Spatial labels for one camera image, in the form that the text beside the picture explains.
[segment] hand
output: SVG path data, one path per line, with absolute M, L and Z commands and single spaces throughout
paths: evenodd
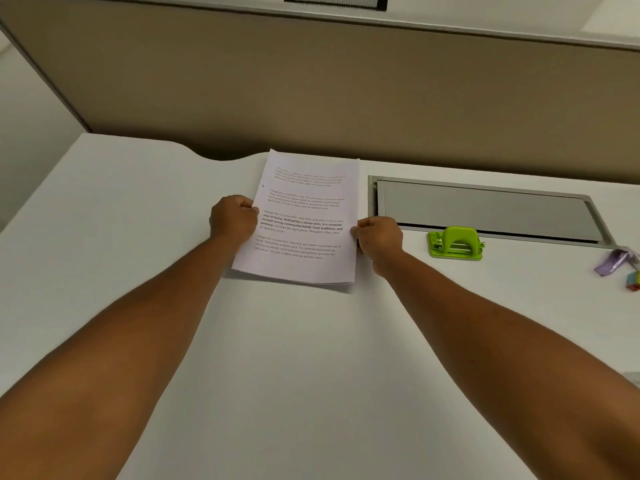
M 380 265 L 402 253 L 403 234 L 391 217 L 367 217 L 351 228 L 358 247 L 373 261 L 373 270 L 380 274 Z
M 211 237 L 228 240 L 239 249 L 255 231 L 258 212 L 258 208 L 253 207 L 253 201 L 247 197 L 222 197 L 211 209 Z

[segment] person's left hand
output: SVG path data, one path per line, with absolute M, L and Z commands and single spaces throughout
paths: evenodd
M 252 236 L 258 224 L 258 208 L 242 195 L 222 197 L 211 209 L 211 238 L 229 240 L 240 248 Z

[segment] person's right arm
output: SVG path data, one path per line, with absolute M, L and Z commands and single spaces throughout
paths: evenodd
M 393 219 L 363 219 L 352 234 L 462 392 L 538 478 L 640 479 L 631 382 L 405 253 Z

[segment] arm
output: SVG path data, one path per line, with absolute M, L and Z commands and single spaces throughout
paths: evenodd
M 255 229 L 252 204 L 222 199 L 208 240 L 101 311 L 0 398 L 0 478 L 116 478 Z
M 352 233 L 462 392 L 538 478 L 640 478 L 631 382 L 405 253 L 393 219 L 363 219 Z

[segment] person's left arm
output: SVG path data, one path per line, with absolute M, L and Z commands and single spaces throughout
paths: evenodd
M 101 311 L 0 398 L 0 478 L 116 478 L 223 270 L 255 230 L 252 205 L 223 198 L 209 239 Z

